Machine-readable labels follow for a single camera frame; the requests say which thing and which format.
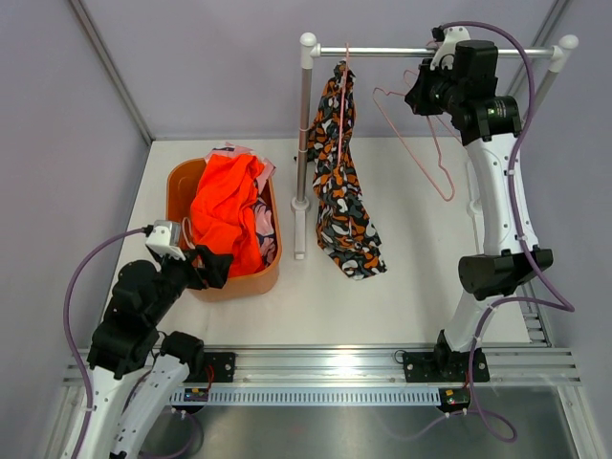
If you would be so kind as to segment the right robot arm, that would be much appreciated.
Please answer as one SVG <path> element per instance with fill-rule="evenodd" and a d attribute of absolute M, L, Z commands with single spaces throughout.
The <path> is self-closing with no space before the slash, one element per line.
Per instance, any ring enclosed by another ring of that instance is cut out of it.
<path fill-rule="evenodd" d="M 488 381 L 481 338 L 498 302 L 554 261 L 528 227 L 513 152 L 521 118 L 515 99 L 496 93 L 497 58 L 498 49 L 488 40 L 447 39 L 422 62 L 405 98 L 417 115 L 450 115 L 475 173 L 484 224 L 482 253 L 458 262 L 463 293 L 450 323 L 432 351 L 403 355 L 409 383 Z"/>

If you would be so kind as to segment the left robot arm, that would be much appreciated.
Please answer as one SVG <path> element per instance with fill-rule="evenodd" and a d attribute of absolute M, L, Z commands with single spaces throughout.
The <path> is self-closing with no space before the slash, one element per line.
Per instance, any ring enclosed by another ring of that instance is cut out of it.
<path fill-rule="evenodd" d="M 229 254 L 205 246 L 151 252 L 154 259 L 124 265 L 103 319 L 83 358 L 73 353 L 85 398 L 63 455 L 66 458 L 135 458 L 163 408 L 182 383 L 196 383 L 207 400 L 214 383 L 233 380 L 235 356 L 208 352 L 201 339 L 158 325 L 187 289 L 220 289 Z"/>

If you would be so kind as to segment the black orange patterned shorts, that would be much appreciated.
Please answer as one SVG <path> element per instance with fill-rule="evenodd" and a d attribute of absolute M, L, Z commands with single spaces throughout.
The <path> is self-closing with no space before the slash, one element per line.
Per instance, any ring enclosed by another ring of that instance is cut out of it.
<path fill-rule="evenodd" d="M 348 72 L 344 138 L 337 167 L 340 81 L 344 60 L 326 82 L 307 137 L 307 160 L 314 164 L 318 199 L 316 238 L 322 251 L 349 278 L 363 280 L 387 271 L 382 240 L 363 203 L 350 141 L 356 120 L 355 75 Z"/>

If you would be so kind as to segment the pink navy patterned shorts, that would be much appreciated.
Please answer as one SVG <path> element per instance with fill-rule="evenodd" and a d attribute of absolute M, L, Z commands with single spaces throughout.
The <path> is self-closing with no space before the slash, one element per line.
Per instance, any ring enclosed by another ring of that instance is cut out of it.
<path fill-rule="evenodd" d="M 205 156 L 205 161 L 208 162 L 213 155 L 227 158 L 234 158 L 240 155 L 252 155 L 264 165 L 264 170 L 255 179 L 258 197 L 257 201 L 252 206 L 252 210 L 254 213 L 255 234 L 258 240 L 259 252 L 264 266 L 270 266 L 276 257 L 278 244 L 276 229 L 273 224 L 272 207 L 264 200 L 263 192 L 265 186 L 275 173 L 275 165 L 269 159 L 258 155 L 253 149 L 230 142 L 212 148 Z"/>

